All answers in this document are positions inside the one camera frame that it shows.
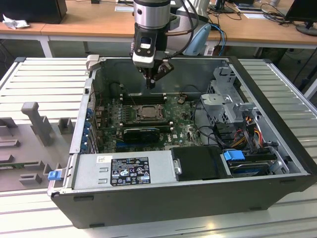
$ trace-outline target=warning label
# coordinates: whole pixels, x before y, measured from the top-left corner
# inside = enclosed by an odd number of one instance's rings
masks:
[[[111,160],[112,186],[146,183],[151,183],[148,157]]]

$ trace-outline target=white cloth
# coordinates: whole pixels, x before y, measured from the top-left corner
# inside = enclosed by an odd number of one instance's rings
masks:
[[[2,23],[5,24],[7,27],[12,28],[14,30],[16,28],[24,28],[24,27],[30,26],[30,25],[28,25],[28,23],[25,20],[13,20],[13,19],[6,17],[5,15],[3,15]]]

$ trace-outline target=floor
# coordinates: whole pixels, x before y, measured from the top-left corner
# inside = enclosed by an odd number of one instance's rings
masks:
[[[16,57],[44,57],[41,45],[38,41],[24,41],[24,40],[2,40],[3,45],[8,49],[10,55],[3,46],[0,46],[0,78],[5,74],[6,67],[9,68]],[[82,42],[67,42],[55,41],[50,42],[51,47],[56,57],[86,57],[84,52],[84,45]],[[99,54],[101,56],[128,56],[130,52],[129,43],[99,43],[89,42],[89,49],[91,54]],[[228,47],[225,55],[234,55],[240,59],[253,59],[253,47]],[[285,74],[285,76],[292,80],[302,68],[307,59],[311,56],[314,50],[295,49],[288,50],[279,62],[277,67]],[[313,56],[302,73],[295,81],[298,87],[303,78],[305,78],[310,71],[317,64],[317,53]],[[312,102],[317,104],[317,96],[312,98]]]

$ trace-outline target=wooden desk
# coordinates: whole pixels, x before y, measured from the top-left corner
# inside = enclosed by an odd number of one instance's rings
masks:
[[[281,9],[289,9],[292,2],[292,0],[281,0],[278,7]],[[260,7],[261,4],[262,3],[255,3],[258,7]],[[216,17],[210,16],[213,22],[217,23]],[[230,14],[230,17],[235,19],[239,18],[236,14]],[[304,35],[298,32],[294,25],[288,25],[288,27],[286,27],[267,19],[248,19],[244,14],[241,14],[241,18],[242,20],[232,20],[225,14],[221,14],[219,17],[221,28],[227,33],[229,44],[233,42],[245,42],[247,44],[303,44],[311,45],[312,48],[317,47],[317,37]],[[209,40],[219,39],[214,36],[215,33],[217,34],[217,32],[210,33]]]
[[[42,35],[129,37],[134,35],[131,12],[114,11],[115,2],[91,4],[67,0],[67,14],[61,24],[46,24]]]
[[[292,2],[292,0],[281,0],[278,6],[288,9]],[[132,13],[114,11],[116,6],[114,0],[113,3],[100,4],[67,0],[66,4],[68,11],[61,24],[33,23],[31,28],[15,31],[2,25],[0,38],[39,40],[46,57],[53,56],[48,41],[131,42],[134,35]],[[239,21],[232,20],[225,14],[219,17],[221,28],[227,34],[228,46],[300,49],[317,47],[317,37],[304,35],[293,25],[283,27],[267,19],[248,19],[243,14],[241,17],[242,20]],[[219,33],[211,31],[207,44],[212,47],[219,39]]]
[[[0,34],[18,34],[18,35],[40,35],[45,23],[30,23],[30,27],[17,28],[13,30],[3,23],[0,24]]]

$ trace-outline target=computer case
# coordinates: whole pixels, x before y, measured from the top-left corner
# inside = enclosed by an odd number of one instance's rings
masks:
[[[66,15],[65,0],[1,0],[0,19],[3,14],[14,20],[60,24]]]

